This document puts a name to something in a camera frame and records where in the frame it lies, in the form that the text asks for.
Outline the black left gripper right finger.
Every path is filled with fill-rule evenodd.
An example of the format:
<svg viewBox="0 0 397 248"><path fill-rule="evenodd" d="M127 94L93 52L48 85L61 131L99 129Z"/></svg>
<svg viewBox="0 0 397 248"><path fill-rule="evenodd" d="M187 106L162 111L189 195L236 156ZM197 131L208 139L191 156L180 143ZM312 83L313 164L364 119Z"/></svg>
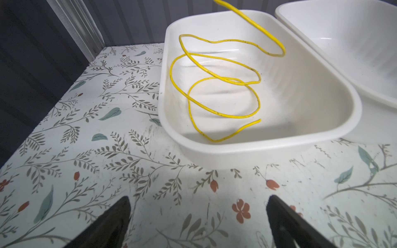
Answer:
<svg viewBox="0 0 397 248"><path fill-rule="evenodd" d="M266 211L277 248L335 247L278 196L270 196Z"/></svg>

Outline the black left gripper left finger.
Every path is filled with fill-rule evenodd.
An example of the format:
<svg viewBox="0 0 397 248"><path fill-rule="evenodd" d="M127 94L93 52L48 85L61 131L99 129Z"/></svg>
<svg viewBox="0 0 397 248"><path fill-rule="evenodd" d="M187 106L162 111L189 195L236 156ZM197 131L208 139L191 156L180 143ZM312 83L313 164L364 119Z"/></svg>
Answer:
<svg viewBox="0 0 397 248"><path fill-rule="evenodd" d="M121 248L130 214L129 198L123 196L65 248Z"/></svg>

